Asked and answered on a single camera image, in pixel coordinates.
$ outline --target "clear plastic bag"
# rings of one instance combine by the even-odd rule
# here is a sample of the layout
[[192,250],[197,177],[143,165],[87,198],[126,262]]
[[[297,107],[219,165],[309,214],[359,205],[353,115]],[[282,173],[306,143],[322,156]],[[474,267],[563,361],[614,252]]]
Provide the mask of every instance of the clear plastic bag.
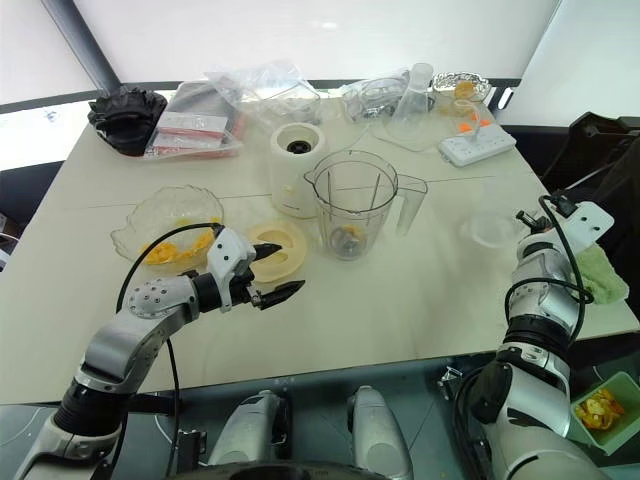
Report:
[[287,60],[224,73],[206,73],[220,94],[268,133],[287,123],[326,118],[320,94]]
[[232,156],[242,146],[244,124],[244,115],[211,82],[184,82],[160,116],[144,156]]
[[409,71],[404,69],[386,77],[343,85],[338,91],[347,118],[357,123],[393,115],[408,85]]

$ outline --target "white table surface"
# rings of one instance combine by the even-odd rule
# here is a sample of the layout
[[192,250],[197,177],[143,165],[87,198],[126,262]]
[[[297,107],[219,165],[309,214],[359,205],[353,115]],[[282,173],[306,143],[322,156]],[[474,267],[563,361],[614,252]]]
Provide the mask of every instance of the white table surface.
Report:
[[[516,150],[497,155],[490,161],[457,168],[442,161],[436,143],[455,133],[450,119],[433,112],[426,126],[423,152],[412,153],[374,136],[374,128],[362,135],[363,124],[352,124],[339,116],[339,104],[330,100],[336,118],[322,124],[331,151],[350,146],[375,152],[391,162],[398,173],[428,181],[531,173],[529,165]],[[143,160],[119,155],[97,137],[89,125],[55,183],[45,197],[41,210],[75,209],[106,205],[135,205],[165,185],[198,183],[218,198],[269,194],[266,182],[269,136],[249,125],[245,147],[237,157],[213,160],[173,158]]]
[[[515,244],[486,249],[463,225],[492,177],[516,187],[518,207],[535,207],[535,195],[544,192],[535,175],[516,150],[457,169],[435,152],[408,154],[373,138],[363,138],[362,148],[429,180],[408,236],[394,233],[394,205],[368,256],[341,262],[322,251],[315,220],[294,220],[309,253],[291,279],[307,284],[270,310],[210,312],[174,335],[182,387],[466,354],[501,343]],[[266,194],[260,151],[253,144],[231,159],[150,164],[117,155],[87,129],[0,275],[0,403],[61,398],[91,336],[113,315],[130,262],[115,253],[109,233],[123,226],[133,204],[163,185],[191,183],[220,195],[232,228],[281,217]],[[153,276],[143,268],[134,283]],[[637,329],[625,303],[589,306],[580,337]],[[171,387],[163,349],[141,391]]]

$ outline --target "power strip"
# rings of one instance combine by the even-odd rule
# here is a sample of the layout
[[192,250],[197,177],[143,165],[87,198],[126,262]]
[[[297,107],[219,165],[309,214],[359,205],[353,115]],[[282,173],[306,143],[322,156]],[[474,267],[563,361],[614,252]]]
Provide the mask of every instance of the power strip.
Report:
[[475,140],[473,132],[445,138],[438,148],[446,161],[456,167],[464,167],[485,158],[492,157],[514,147],[516,140],[505,132],[500,125],[492,123],[480,127]]

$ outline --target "green cloth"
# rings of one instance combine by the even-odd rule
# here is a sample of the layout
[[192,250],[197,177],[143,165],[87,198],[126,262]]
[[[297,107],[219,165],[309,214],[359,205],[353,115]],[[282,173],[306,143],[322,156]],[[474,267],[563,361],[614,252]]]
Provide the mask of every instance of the green cloth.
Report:
[[593,244],[576,255],[576,262],[584,287],[593,294],[594,303],[614,303],[629,295],[629,286],[618,276],[607,254],[598,245]]

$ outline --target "white backdrop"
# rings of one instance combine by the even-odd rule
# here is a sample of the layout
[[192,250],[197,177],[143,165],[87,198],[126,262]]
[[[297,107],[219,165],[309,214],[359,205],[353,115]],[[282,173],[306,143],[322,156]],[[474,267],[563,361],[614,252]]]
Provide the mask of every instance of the white backdrop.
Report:
[[0,105],[95,89],[40,0],[0,0]]
[[123,82],[289,58],[308,79],[415,62],[520,78],[557,0],[76,0]]
[[568,126],[640,116],[640,1],[563,0],[499,120]]

